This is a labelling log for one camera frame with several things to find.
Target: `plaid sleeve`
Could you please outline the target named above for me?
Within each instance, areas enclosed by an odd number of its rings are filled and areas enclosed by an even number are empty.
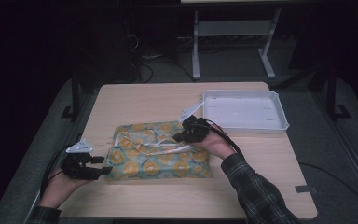
[[[61,210],[47,207],[36,207],[27,224],[54,224],[58,223]]]
[[[275,185],[254,169],[238,154],[227,157],[222,165],[231,186],[250,223],[300,223],[287,209]]]

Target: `wire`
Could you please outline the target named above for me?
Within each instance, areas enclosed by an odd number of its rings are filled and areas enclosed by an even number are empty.
[[[205,125],[202,125],[202,124],[191,124],[191,126],[197,126],[197,127],[206,128],[206,129],[209,129],[210,131],[212,131],[214,133],[217,133],[220,137],[222,137],[224,140],[226,140],[226,142],[228,142],[239,155],[244,157],[242,152],[241,152],[241,150],[240,150],[240,148],[237,146],[237,144],[235,144],[231,140],[231,138],[229,138],[224,132],[220,132],[219,130],[215,129],[214,127],[208,127],[208,126],[205,126]]]
[[[59,174],[62,173],[62,172],[63,172],[63,170],[59,171],[57,174],[55,174],[54,176],[52,176],[52,177],[48,180],[48,182],[50,182],[50,180],[51,180],[52,178],[56,177],[57,175],[59,175]]]
[[[356,192],[356,190],[354,190],[353,188],[351,188],[351,186],[349,186],[347,183],[345,183],[344,181],[342,181],[341,179],[339,179],[338,177],[336,177],[335,175],[331,174],[330,172],[326,171],[325,169],[312,165],[312,164],[308,164],[305,162],[299,162],[298,164],[303,165],[303,166],[309,166],[311,168],[317,169],[319,171],[322,171],[328,175],[330,175],[331,177],[333,177],[335,180],[337,180],[339,183],[341,183],[342,185],[344,185],[347,189],[349,189],[354,195],[357,196],[358,198],[358,192]]]
[[[48,178],[51,172],[51,168],[54,165],[55,161],[57,160],[58,156],[66,149],[63,147],[62,149],[56,151],[52,156],[50,162],[48,163],[48,167],[43,175],[42,184],[40,185],[40,198],[42,198],[43,194],[45,193],[45,189],[48,186],[48,182],[51,178]]]
[[[216,127],[220,130],[221,133],[225,134],[226,136],[228,136],[225,131],[223,131],[223,129],[220,128],[219,125],[217,125],[215,122],[211,121],[210,119],[206,119],[206,121],[211,122],[212,124],[216,125]]]
[[[144,78],[142,77],[142,74],[140,75],[141,76],[141,81],[143,82],[143,83],[147,83],[147,82],[149,82],[151,79],[152,79],[152,77],[153,77],[153,69],[151,68],[151,67],[149,67],[149,66],[147,66],[146,64],[140,64],[141,66],[143,66],[143,67],[146,67],[146,68],[148,68],[149,70],[150,70],[150,78],[148,78],[146,81],[144,81]]]
[[[148,62],[148,63],[172,63],[180,68],[182,68],[183,71],[185,71],[185,73],[187,74],[188,77],[190,77],[190,79],[193,81],[193,82],[196,82],[197,80],[195,78],[193,78],[190,73],[187,72],[187,70],[182,66],[180,65],[179,63],[175,63],[175,62],[170,62],[170,61],[164,61],[164,62]]]

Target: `white tag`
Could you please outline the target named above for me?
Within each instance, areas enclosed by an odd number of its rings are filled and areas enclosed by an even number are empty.
[[[185,119],[188,119],[202,106],[203,106],[203,101],[196,103],[195,105],[192,105],[189,108],[183,109],[182,116],[178,119],[179,123],[182,123]]]
[[[66,149],[67,153],[86,153],[91,152],[92,146],[86,141],[86,139],[74,144]]]

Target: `white metal frame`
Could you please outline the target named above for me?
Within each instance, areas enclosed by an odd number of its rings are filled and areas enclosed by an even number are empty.
[[[280,9],[276,9],[272,20],[267,21],[215,21],[215,27],[211,26],[210,21],[199,21],[199,12],[194,13],[194,45],[193,45],[193,78],[200,79],[200,61],[199,61],[199,36],[212,35],[265,35],[267,37],[266,44],[262,49],[258,50],[260,59],[266,69],[268,78],[275,78],[275,73],[269,62],[268,52],[269,46],[274,36],[278,23]],[[233,28],[225,33],[216,32],[216,27],[223,29]]]

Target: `white plastic tray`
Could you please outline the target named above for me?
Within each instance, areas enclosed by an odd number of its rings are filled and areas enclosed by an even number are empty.
[[[274,91],[205,91],[203,117],[229,133],[284,133],[289,123]]]

